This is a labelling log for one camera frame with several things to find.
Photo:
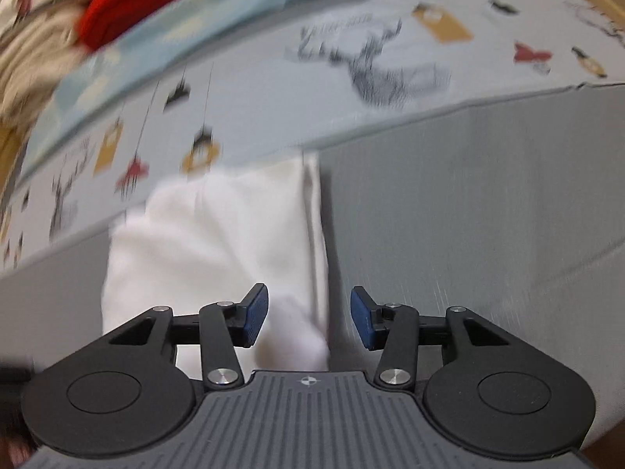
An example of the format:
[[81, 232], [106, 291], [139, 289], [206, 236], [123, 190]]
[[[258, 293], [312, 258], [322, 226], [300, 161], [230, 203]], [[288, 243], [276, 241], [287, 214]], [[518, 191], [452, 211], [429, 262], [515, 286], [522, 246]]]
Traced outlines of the white long-sleeve shirt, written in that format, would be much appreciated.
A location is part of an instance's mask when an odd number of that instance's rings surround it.
[[196, 315], [204, 305], [238, 302], [263, 283], [268, 315], [255, 344], [237, 353], [244, 375], [329, 366], [316, 155], [165, 181], [111, 225], [110, 237], [105, 333], [154, 306]]

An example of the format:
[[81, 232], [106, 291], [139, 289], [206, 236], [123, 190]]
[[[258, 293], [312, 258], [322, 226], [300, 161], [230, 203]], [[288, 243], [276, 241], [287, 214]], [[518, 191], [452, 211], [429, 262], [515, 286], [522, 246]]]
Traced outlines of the light blue patterned sheet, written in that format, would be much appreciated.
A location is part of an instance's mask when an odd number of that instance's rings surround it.
[[298, 0], [175, 0], [65, 76], [37, 120], [20, 176], [27, 179], [80, 126], [122, 95], [223, 33]]

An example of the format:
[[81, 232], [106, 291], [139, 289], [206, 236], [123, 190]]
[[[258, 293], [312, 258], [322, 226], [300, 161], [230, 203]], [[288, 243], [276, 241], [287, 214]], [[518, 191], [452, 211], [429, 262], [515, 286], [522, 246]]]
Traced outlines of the grey printed bed cover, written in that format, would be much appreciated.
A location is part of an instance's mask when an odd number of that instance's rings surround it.
[[103, 330], [110, 227], [163, 182], [314, 154], [329, 366], [373, 371], [362, 286], [463, 305], [624, 417], [624, 29], [587, 0], [306, 0], [223, 33], [80, 126], [1, 228], [1, 358]]

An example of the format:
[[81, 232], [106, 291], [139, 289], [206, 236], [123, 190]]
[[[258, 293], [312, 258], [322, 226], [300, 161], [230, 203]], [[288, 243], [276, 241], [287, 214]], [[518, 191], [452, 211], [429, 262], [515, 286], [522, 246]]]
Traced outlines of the cream folded blanket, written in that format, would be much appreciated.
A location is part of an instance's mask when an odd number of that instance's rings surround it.
[[61, 80], [88, 56], [76, 24], [81, 5], [44, 12], [1, 47], [1, 124], [28, 130]]

